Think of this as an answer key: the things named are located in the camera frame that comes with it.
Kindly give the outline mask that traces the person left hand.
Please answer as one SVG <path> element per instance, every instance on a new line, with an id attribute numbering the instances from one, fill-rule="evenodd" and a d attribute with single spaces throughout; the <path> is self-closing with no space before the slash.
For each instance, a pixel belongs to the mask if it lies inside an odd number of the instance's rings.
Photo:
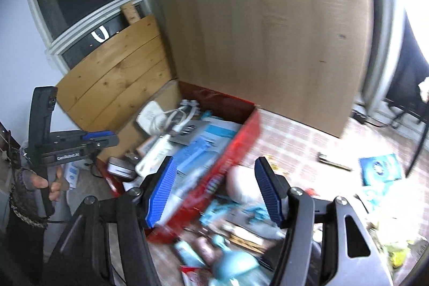
<path id="1" fill-rule="evenodd" d="M 61 192 L 69 190 L 70 186 L 64 178 L 64 170 L 60 165 L 55 168 L 55 179 L 53 182 L 48 182 L 47 179 L 35 174 L 31 170 L 23 170 L 22 179 L 24 188 L 30 192 L 48 189 L 48 198 L 50 201 L 58 201 Z"/>

